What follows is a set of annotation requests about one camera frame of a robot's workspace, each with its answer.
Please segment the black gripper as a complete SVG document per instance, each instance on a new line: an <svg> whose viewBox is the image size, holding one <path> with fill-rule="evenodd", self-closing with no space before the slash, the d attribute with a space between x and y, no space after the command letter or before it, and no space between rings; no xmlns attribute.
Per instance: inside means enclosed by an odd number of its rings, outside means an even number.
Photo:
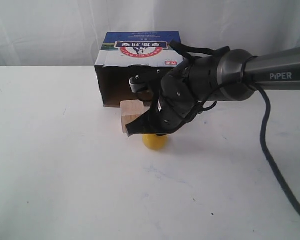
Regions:
<svg viewBox="0 0 300 240"><path fill-rule="evenodd" d="M203 112L203 73L201 67L175 67L170 71L156 70L150 110L128 123L126 134L166 135Z"/></svg>

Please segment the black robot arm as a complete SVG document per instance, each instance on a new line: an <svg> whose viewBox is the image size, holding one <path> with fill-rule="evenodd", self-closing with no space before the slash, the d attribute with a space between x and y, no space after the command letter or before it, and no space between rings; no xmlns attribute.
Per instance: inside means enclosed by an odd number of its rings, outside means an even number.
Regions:
<svg viewBox="0 0 300 240"><path fill-rule="evenodd" d="M169 71L132 77L130 87L150 90L152 99L149 110L126 125L127 135L169 135L207 111L206 102L244 101L257 87L300 91L300 47L264 56L224 47Z"/></svg>

